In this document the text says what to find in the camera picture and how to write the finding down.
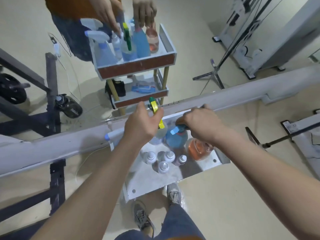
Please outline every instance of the forearm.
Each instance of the forearm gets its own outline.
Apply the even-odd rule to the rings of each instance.
[[[122,139],[103,166],[91,174],[32,239],[102,239],[140,149],[132,141]]]
[[[226,129],[217,147],[239,168],[274,214],[298,238],[320,238],[320,182]]]

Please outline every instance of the blue jeans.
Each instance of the blue jeans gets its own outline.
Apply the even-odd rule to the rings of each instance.
[[[85,35],[85,31],[89,30],[89,28],[83,26],[80,20],[66,19],[53,14],[52,20],[61,35],[66,40],[66,43],[70,47],[73,55],[75,57],[78,57],[80,60],[92,62],[93,60],[89,45],[89,39]],[[116,21],[120,23],[122,27],[122,23],[124,22],[123,14],[117,16]],[[107,35],[109,35],[111,40],[112,31],[107,24],[103,23],[103,27],[99,28],[98,30],[103,31]]]
[[[161,232],[155,240],[166,240],[177,237],[199,237],[206,240],[190,216],[178,204],[172,204],[165,216]],[[130,230],[120,234],[115,240],[151,240],[141,231]]]

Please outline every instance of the gray sneaker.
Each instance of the gray sneaker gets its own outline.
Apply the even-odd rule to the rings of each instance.
[[[155,227],[152,224],[149,216],[146,213],[146,206],[139,200],[133,202],[133,217],[134,222],[139,227],[140,231],[144,230],[146,227],[152,228],[152,238],[154,237]]]
[[[172,183],[167,186],[167,197],[169,203],[181,205],[181,193],[177,183]]]

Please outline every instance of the brown wooden panel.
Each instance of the brown wooden panel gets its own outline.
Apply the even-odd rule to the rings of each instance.
[[[165,67],[174,64],[174,54],[156,56],[146,60],[133,61],[109,67],[99,68],[102,79],[123,76],[129,73],[138,73],[157,67]]]
[[[130,100],[127,100],[127,101],[122,101],[122,102],[115,101],[115,106],[117,108],[125,107],[125,106],[131,105],[131,104],[137,104],[138,102],[148,101],[150,97],[154,97],[155,99],[158,99],[158,98],[165,97],[167,95],[168,95],[168,91],[167,90],[166,91],[160,91],[158,93],[149,94],[149,95],[142,96],[142,97],[137,97],[137,98],[130,99]]]

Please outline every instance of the beige floor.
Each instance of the beige floor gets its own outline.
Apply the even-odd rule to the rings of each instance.
[[[0,2],[4,7],[0,15],[6,17],[6,19],[0,18],[1,28],[6,31],[0,37],[2,48],[45,77],[44,53],[52,51],[47,32],[56,34],[61,40],[62,38],[52,23],[44,0],[1,0]],[[215,2],[217,5],[212,6],[212,15],[217,15],[218,20],[224,0],[215,0]],[[211,71],[210,58],[220,60],[225,50],[220,44],[212,42],[213,34],[203,20],[202,9],[194,8],[198,7],[197,0],[156,0],[156,3],[158,6],[156,21],[164,24],[178,52],[176,64],[169,71],[170,94],[165,98],[165,103],[197,96],[206,82],[192,81],[191,78]],[[131,0],[123,0],[123,5],[126,16],[132,16]],[[80,95],[76,76],[79,80],[82,105],[90,109],[100,104],[100,107],[88,112],[82,121],[78,121],[77,125],[62,117],[64,129],[70,129],[70,123],[73,129],[80,126],[81,122],[86,125],[96,123],[103,114],[109,116],[112,110],[103,94],[104,83],[97,78],[93,66],[77,58],[69,58],[66,54],[61,57],[61,61],[68,70],[71,90],[76,96]],[[69,93],[65,71],[60,65],[57,65],[57,70],[59,91]],[[231,59],[227,60],[219,74],[228,86],[248,82]],[[37,88],[30,89],[28,91],[31,101],[29,110],[32,113],[43,111],[44,94]],[[210,82],[205,92],[217,89],[217,86]],[[313,109],[320,107],[320,100],[315,99],[319,96],[318,90],[319,86],[314,86],[292,98],[268,106],[256,101],[219,111],[218,115],[243,136],[246,136],[245,126],[249,126],[261,142],[268,142],[285,135],[279,124],[280,121],[286,119],[295,121],[307,117],[311,115]],[[36,137],[37,135],[33,133],[24,133],[20,136],[24,140],[33,140]],[[289,141],[274,145],[268,151],[311,176],[302,157]],[[109,153],[109,148],[94,153],[79,170],[77,181],[76,172],[89,153],[67,160],[65,168],[67,197],[95,168],[99,167]],[[46,189],[49,181],[48,165],[0,178],[0,208]],[[189,215],[207,239],[294,239],[233,164],[194,175],[180,182],[179,185],[184,193]],[[143,196],[142,199],[159,233],[161,222],[166,214],[165,199],[161,196],[161,191],[152,192]],[[47,200],[1,222],[0,234],[46,218],[49,212],[50,204]],[[118,204],[104,239],[114,239],[118,234],[134,228],[129,205]]]

